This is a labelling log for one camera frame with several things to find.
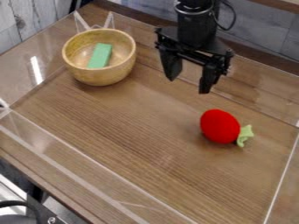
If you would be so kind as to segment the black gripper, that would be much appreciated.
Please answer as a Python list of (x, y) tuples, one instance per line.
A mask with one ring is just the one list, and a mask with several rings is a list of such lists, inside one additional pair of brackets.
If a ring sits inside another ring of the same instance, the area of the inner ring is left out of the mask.
[(234, 52), (217, 37), (218, 29), (228, 31), (220, 22), (218, 5), (176, 5), (178, 25), (155, 29), (155, 48), (161, 53), (164, 72), (174, 81), (184, 70), (184, 60), (204, 67), (200, 93), (208, 94), (224, 74), (229, 73)]

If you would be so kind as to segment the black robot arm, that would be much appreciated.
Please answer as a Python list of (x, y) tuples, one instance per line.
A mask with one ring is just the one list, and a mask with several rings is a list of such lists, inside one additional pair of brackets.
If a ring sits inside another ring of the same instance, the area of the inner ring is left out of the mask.
[(229, 27), (220, 22), (221, 5), (236, 9), (229, 0), (178, 0), (174, 9), (178, 25), (155, 29), (155, 48), (161, 53), (164, 72), (174, 81), (184, 71), (184, 60), (202, 66), (200, 93), (208, 94), (221, 76), (229, 74), (233, 49), (217, 37), (218, 29), (228, 31), (237, 23), (233, 18)]

